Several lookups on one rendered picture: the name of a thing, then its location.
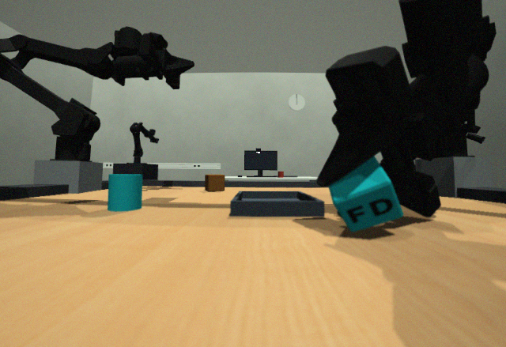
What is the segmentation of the teal cube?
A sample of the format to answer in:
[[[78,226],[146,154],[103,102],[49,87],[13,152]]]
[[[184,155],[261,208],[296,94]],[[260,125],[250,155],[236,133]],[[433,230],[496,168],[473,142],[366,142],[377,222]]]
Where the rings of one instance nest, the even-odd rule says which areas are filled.
[[[375,157],[328,187],[351,232],[403,216],[392,182]]]

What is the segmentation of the cyan cylinder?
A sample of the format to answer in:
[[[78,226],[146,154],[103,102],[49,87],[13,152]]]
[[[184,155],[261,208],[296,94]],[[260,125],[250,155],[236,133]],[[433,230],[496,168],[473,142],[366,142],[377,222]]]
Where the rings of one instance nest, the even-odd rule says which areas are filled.
[[[142,208],[142,175],[108,176],[108,211],[122,212]]]

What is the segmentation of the brown cube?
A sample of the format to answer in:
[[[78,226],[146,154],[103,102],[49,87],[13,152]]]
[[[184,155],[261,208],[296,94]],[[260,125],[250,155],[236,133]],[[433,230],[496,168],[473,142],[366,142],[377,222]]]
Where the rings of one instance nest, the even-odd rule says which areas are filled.
[[[225,175],[205,175],[205,190],[224,191]]]

